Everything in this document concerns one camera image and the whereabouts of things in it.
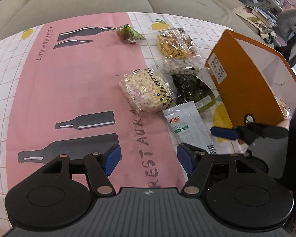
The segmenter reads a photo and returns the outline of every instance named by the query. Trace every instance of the pink tablecloth section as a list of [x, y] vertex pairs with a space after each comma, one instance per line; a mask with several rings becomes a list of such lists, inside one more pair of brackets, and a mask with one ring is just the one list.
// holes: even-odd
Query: pink tablecloth section
[[[19, 152], [40, 150], [54, 141], [111, 133], [118, 135], [122, 149], [122, 160], [109, 177], [117, 191], [121, 186], [183, 186], [181, 166], [162, 113], [136, 116], [118, 86], [124, 74], [146, 67], [140, 46], [122, 44], [113, 31], [57, 41], [64, 32], [126, 23], [130, 23], [127, 13], [114, 13], [76, 17], [42, 27], [22, 70], [10, 114], [8, 189], [43, 165], [19, 163]], [[78, 40], [74, 42], [79, 44], [55, 47], [66, 40]], [[80, 130], [55, 128], [57, 122], [104, 111], [114, 112], [115, 124]], [[85, 183], [82, 176], [73, 179]]]

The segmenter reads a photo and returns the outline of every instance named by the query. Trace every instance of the lemon print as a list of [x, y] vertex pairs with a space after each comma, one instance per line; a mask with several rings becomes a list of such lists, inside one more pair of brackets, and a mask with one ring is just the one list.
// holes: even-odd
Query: lemon print
[[27, 39], [31, 34], [33, 34], [33, 29], [30, 28], [28, 30], [25, 30], [21, 36], [21, 39]]
[[169, 28], [169, 25], [165, 23], [163, 20], [157, 20], [156, 23], [151, 25], [152, 30], [166, 30]]
[[[214, 111], [213, 124], [214, 126], [218, 127], [232, 128], [231, 120], [223, 103], [221, 103]], [[220, 137], [217, 137], [217, 140], [219, 143], [221, 143], [222, 141], [227, 141], [227, 139]]]

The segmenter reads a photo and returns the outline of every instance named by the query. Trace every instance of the white packet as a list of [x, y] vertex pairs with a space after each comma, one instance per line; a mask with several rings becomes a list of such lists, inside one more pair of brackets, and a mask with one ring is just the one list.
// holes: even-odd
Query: white packet
[[185, 142], [207, 150], [209, 154], [218, 154], [194, 101], [163, 110], [163, 114], [178, 143]]

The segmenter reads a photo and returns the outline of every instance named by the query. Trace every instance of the gray gripper base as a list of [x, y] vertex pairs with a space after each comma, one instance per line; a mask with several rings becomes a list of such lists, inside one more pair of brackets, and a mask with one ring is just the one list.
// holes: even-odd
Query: gray gripper base
[[283, 228], [262, 233], [233, 230], [217, 222], [198, 199], [175, 188], [122, 188], [100, 198], [78, 222], [49, 232], [13, 228], [6, 237], [292, 237]]

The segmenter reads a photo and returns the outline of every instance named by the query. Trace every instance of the red oval logo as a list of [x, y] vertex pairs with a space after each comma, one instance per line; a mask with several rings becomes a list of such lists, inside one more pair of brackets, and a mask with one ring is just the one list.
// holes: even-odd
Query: red oval logo
[[179, 117], [175, 117], [175, 118], [172, 118], [169, 120], [169, 123], [170, 124], [175, 124], [175, 123], [178, 123], [180, 121], [180, 118]]

